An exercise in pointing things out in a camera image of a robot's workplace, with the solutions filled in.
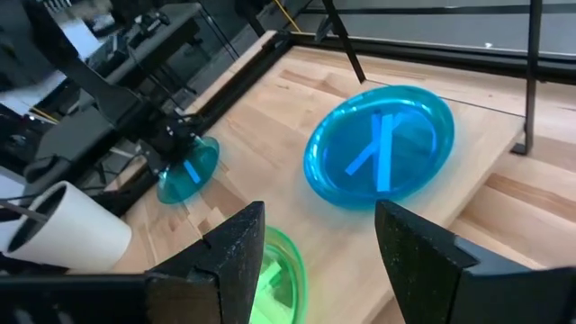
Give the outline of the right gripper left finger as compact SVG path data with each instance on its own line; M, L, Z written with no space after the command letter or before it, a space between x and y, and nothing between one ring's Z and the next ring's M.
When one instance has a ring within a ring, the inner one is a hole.
M255 201L149 271L151 323L248 323L265 242Z

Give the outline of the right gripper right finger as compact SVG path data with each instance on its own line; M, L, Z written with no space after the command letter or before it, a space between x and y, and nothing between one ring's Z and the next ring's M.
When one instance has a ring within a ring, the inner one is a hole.
M395 202L376 203L374 226L404 320L448 323L462 271L477 260L456 246L453 232Z

